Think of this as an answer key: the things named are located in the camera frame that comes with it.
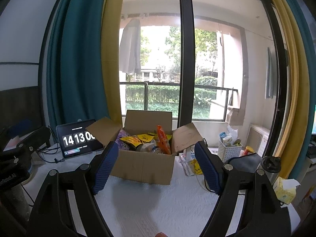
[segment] black cable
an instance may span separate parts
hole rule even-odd
[[[204,177],[204,185],[205,185],[205,188],[206,188],[208,191],[215,193],[214,191],[211,191],[209,188],[207,188],[205,177]]]
[[[35,203],[34,200],[32,199],[31,195],[29,195],[29,193],[27,192],[27,190],[24,188],[24,186],[21,184],[23,190],[26,192],[26,194],[30,197],[31,201],[33,202],[33,204]]]
[[[65,159],[57,160],[57,159],[55,158],[55,161],[47,161],[47,160],[45,160],[44,158],[42,158],[42,156],[40,156],[40,154],[39,154],[39,152],[40,152],[40,153],[44,153],[44,154],[50,154],[50,155],[56,154],[56,153],[58,152],[58,149],[60,148],[59,145],[58,145],[59,143],[58,143],[58,141],[57,141],[57,137],[56,137],[56,135],[55,135],[53,129],[51,128],[51,126],[48,126],[48,128],[49,128],[49,130],[50,130],[50,132],[51,132],[51,134],[52,134],[52,136],[53,136],[53,139],[54,139],[55,143],[57,143],[57,147],[56,147],[56,148],[50,148],[50,149],[46,149],[46,147],[43,148],[43,149],[38,149],[38,150],[37,150],[37,154],[38,154],[38,156],[39,156],[43,161],[45,161],[45,162],[47,162],[47,163],[63,162],[63,161],[65,161]]]

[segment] bush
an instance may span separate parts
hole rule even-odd
[[[148,86],[149,103],[179,103],[180,87],[177,86]],[[210,99],[216,99],[216,91],[203,88],[194,89],[194,103],[197,106],[209,104]],[[127,85],[126,102],[144,103],[144,86]]]
[[[177,86],[148,86],[148,110],[172,111],[178,116],[179,91]],[[210,115],[211,100],[216,99],[216,91],[195,88],[193,97],[193,118],[206,119]],[[126,109],[144,109],[144,86],[126,85]]]
[[[127,110],[143,110],[144,103],[126,102]],[[178,117],[179,103],[148,103],[149,111],[171,111],[174,118]],[[208,119],[210,116],[210,105],[204,107],[193,107],[192,118]]]
[[[194,83],[196,85],[216,87],[217,86],[217,78],[211,77],[211,76],[198,77]]]

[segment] orange snack bag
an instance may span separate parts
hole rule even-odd
[[[170,144],[168,138],[160,125],[157,125],[158,146],[164,154],[171,155]]]

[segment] white storage basket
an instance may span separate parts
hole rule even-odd
[[[221,140],[218,141],[218,153],[223,163],[227,163],[230,158],[239,157],[242,146],[226,147]]]

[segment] tablet screen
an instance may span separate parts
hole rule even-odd
[[[95,119],[59,125],[56,132],[63,157],[70,158],[103,148],[103,145],[86,130]]]

